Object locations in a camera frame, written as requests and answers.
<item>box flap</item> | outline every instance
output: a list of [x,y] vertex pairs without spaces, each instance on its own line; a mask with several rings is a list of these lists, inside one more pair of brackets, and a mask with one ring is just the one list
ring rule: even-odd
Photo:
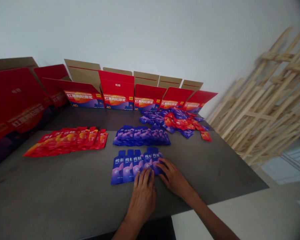
[[158,86],[159,75],[143,73],[143,72],[133,72],[134,75],[134,84],[143,84],[148,86]]
[[160,76],[158,87],[164,87],[164,88],[175,87],[175,88],[178,88],[178,87],[180,87],[181,82],[182,82],[182,78],[173,78],[173,77]]
[[119,73],[119,74],[125,74],[125,75],[132,76],[132,72],[127,71],[127,70],[120,70],[120,69],[106,68],[106,67],[104,67],[103,70],[106,72],[113,72],[113,73]]
[[33,57],[0,59],[0,71],[22,67],[38,67]]
[[96,89],[100,89],[98,70],[101,68],[99,64],[69,59],[64,59],[64,61],[74,82],[88,83],[93,85]]
[[202,87],[203,83],[202,82],[195,82],[195,81],[190,81],[190,80],[184,80],[182,83],[181,88],[182,89],[189,89],[189,90],[200,90]]

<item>tabletop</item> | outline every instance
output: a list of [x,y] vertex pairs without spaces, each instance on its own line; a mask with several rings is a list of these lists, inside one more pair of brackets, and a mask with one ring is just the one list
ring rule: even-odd
[[[133,183],[110,185],[113,159],[119,150],[147,146],[112,145],[124,124],[142,126],[138,111],[67,108],[0,164],[0,239],[81,239],[114,231],[122,221]],[[44,134],[63,127],[106,128],[101,150],[26,158],[22,155]],[[171,146],[158,146],[209,205],[268,188],[258,175],[215,132],[212,142],[199,131],[186,139],[169,133]],[[150,219],[190,210],[155,177],[156,209]]]

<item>pile of packets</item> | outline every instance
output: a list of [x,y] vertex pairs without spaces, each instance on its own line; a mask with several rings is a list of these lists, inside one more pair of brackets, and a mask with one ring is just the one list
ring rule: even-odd
[[188,113],[180,108],[164,109],[160,112],[141,112],[143,114],[139,120],[145,124],[149,123],[153,126],[159,126],[173,134],[176,130],[179,131],[184,137],[190,138],[194,134],[194,130],[201,132],[201,137],[205,141],[212,142],[209,130],[206,126],[201,126],[199,122],[204,120],[193,113]]
[[44,135],[24,157],[46,157],[105,147],[108,133],[96,127],[63,128]]
[[117,131],[113,140],[116,146],[151,146],[151,145],[171,145],[167,132],[159,126],[132,127],[124,125]]
[[152,168],[154,175],[163,173],[156,165],[159,163],[158,158],[162,158],[162,153],[156,147],[148,147],[144,154],[140,150],[129,149],[119,151],[117,157],[114,158],[111,185],[133,182],[138,171],[144,168]]

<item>white floor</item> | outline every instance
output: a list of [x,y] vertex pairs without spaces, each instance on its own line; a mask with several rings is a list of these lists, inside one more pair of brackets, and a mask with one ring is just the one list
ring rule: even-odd
[[[278,160],[274,165],[269,163],[263,168],[275,170],[276,179],[263,169],[257,171],[270,189],[209,206],[240,239],[300,239],[300,177],[289,181],[290,165],[285,168]],[[194,211],[174,215],[172,221],[177,240],[212,239]]]

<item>cardboard box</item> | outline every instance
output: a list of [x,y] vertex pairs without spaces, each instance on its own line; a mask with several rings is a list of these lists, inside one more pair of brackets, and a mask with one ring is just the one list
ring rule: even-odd
[[160,109],[181,108],[192,93],[193,90],[169,87],[161,101]]
[[106,68],[106,67],[104,67],[103,70],[106,71],[106,72],[113,72],[113,73],[119,73],[119,74],[132,76],[132,72],[127,71],[127,70],[120,70],[120,69]]
[[143,72],[133,72],[134,75],[134,85],[143,84],[148,86],[158,86],[159,75],[143,73]]
[[29,68],[0,71],[0,162],[56,114]]
[[178,88],[178,87],[180,87],[181,82],[182,82],[182,78],[173,78],[173,77],[160,76],[158,87],[164,87],[164,88],[175,87],[175,88]]
[[56,79],[44,79],[44,84],[63,90],[73,107],[105,107],[102,94],[91,84]]
[[96,90],[101,92],[100,78],[98,73],[98,70],[101,68],[99,64],[69,59],[65,59],[64,61],[70,72],[72,81],[91,84]]
[[133,110],[134,77],[101,70],[99,76],[106,108]]
[[158,111],[165,88],[136,84],[134,110]]
[[215,97],[217,93],[196,91],[190,98],[185,102],[182,109],[190,113],[198,114],[201,108]]
[[69,101],[64,91],[51,84],[47,84],[45,80],[62,79],[66,81],[71,81],[65,66],[63,64],[59,64],[59,65],[53,65],[48,67],[39,67],[39,68],[35,68],[34,72],[38,76],[44,88],[46,89],[55,107],[58,109],[59,112],[62,112],[69,105]]

